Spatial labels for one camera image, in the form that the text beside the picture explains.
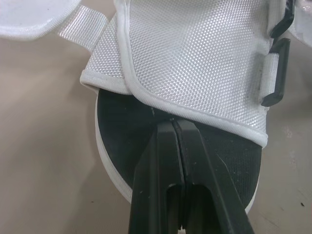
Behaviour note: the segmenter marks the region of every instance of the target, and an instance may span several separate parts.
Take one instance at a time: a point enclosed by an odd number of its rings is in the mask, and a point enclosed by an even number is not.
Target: beige surface
[[[112,0],[84,4],[114,13]],[[312,233],[312,49],[291,47],[249,214],[256,234]],[[0,40],[1,234],[127,233],[130,205],[97,151],[96,94],[79,83],[88,58],[55,35]]]

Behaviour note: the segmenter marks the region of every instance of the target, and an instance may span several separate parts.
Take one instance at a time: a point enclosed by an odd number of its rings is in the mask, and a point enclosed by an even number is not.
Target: white nylon strap
[[[107,24],[101,12],[81,5],[55,33],[92,52]]]
[[[269,94],[274,93],[279,54],[268,54],[264,58],[262,79],[260,84],[259,102]]]

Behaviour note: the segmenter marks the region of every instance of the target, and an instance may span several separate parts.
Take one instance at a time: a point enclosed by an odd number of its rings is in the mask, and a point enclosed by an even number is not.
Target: textured white fabric
[[[268,54],[264,59],[262,79],[260,84],[259,102],[269,94],[274,93],[279,54]]]
[[[126,83],[145,104],[265,146],[266,0],[116,0]]]
[[[295,2],[294,21],[289,28],[298,40],[312,47],[312,1],[297,0]]]
[[[131,94],[122,72],[117,43],[117,16],[115,15],[102,34],[92,53],[80,82],[120,94]]]
[[[0,37],[34,40],[52,32],[81,0],[0,0]]]
[[[81,5],[55,33],[92,52],[107,24],[101,12]]]

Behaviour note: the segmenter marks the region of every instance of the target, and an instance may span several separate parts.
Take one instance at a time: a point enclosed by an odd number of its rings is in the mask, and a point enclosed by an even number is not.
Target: white piping edge
[[[265,147],[268,142],[268,135],[261,133],[259,130],[252,128],[246,124],[239,123],[237,121],[230,122],[227,119],[216,117],[208,113],[194,111],[184,106],[177,105],[175,103],[169,102],[168,100],[163,100],[156,95],[150,93],[136,78],[136,74],[133,68],[133,61],[131,55],[131,47],[129,40],[129,20],[128,11],[129,8],[125,0],[114,0],[115,8],[117,10],[117,39],[119,44],[121,65],[124,70],[124,76],[128,88],[131,90],[132,94],[141,102],[146,105],[153,106],[155,108],[167,111],[174,115],[178,115],[184,118],[189,118],[191,120],[204,123],[221,130],[239,135],[246,139],[249,139],[256,144]]]
[[[101,88],[118,94],[131,95],[123,78],[111,77],[87,69],[82,71],[80,83],[92,89]]]
[[[99,155],[101,157],[101,160],[102,160],[102,163],[104,165],[104,168],[105,168],[109,178],[111,179],[111,181],[113,182],[115,187],[118,189],[118,191],[123,195],[123,197],[128,202],[131,203],[132,189],[126,183],[126,181],[124,181],[124,179],[121,177],[121,175],[119,174],[119,172],[117,171],[117,169],[113,165],[111,159],[109,158],[109,156],[107,154],[107,151],[105,149],[103,141],[102,141],[101,133],[100,133],[99,127],[98,127],[98,98],[96,100],[96,108],[95,108],[95,128],[96,128],[96,140],[97,140],[98,153],[99,153]],[[245,212],[247,214],[250,211],[250,209],[251,209],[251,207],[252,207],[252,205],[254,203],[255,194],[256,194],[257,189],[258,189],[258,184],[259,184],[259,179],[258,179],[258,182],[257,182],[257,186],[255,188],[253,197],[250,200],[250,202],[247,205],[247,207],[245,208]]]

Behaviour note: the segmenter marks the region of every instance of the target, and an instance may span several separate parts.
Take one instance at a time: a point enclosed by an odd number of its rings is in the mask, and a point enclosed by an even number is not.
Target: black plastic buckle
[[[270,53],[279,54],[275,89],[274,93],[269,94],[263,98],[261,103],[262,106],[273,106],[283,99],[290,43],[290,39],[282,38],[281,40],[274,43],[270,49]]]
[[[291,26],[294,19],[294,1],[286,0],[284,18],[270,32],[271,38],[278,38]]]
[[[219,156],[186,120],[157,126],[136,166],[129,234],[253,234]]]

